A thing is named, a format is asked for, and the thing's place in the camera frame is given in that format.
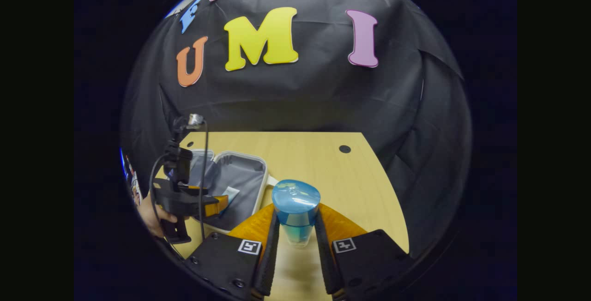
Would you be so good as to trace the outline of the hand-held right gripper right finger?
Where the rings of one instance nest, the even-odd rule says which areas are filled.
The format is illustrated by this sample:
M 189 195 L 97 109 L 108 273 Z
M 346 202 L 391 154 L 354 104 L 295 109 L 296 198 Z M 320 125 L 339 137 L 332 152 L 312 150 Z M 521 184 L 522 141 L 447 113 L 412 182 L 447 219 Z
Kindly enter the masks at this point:
M 315 222 L 325 289 L 334 301 L 378 301 L 411 269 L 411 257 L 384 230 L 366 231 L 327 205 Z

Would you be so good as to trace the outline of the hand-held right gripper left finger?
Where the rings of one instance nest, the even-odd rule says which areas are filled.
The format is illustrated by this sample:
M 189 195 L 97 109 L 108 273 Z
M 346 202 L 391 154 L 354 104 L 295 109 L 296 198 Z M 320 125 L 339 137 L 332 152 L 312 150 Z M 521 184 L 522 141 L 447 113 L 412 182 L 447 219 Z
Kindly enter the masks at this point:
M 269 204 L 227 234 L 212 232 L 184 265 L 224 301 L 263 301 L 271 294 L 278 240 L 279 219 Z

